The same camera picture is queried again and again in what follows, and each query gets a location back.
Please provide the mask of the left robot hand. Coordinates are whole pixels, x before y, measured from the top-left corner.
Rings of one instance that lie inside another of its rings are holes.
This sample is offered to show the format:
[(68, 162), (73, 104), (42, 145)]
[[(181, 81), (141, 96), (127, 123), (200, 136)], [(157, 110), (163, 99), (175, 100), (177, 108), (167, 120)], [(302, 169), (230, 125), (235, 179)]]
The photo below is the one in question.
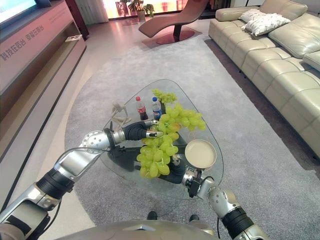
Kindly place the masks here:
[(122, 128), (124, 137), (128, 141), (138, 141), (145, 138), (161, 138), (165, 134), (159, 130), (150, 130), (149, 128), (158, 125), (157, 120), (143, 120), (134, 122)]

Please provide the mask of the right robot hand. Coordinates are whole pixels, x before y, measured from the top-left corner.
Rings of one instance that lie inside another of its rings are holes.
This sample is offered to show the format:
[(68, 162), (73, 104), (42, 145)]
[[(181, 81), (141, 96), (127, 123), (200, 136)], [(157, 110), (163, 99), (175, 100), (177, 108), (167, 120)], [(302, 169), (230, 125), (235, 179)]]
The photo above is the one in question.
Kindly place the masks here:
[(179, 184), (187, 179), (200, 178), (202, 172), (187, 161), (184, 154), (174, 154), (170, 157), (170, 173), (174, 176), (174, 183)]

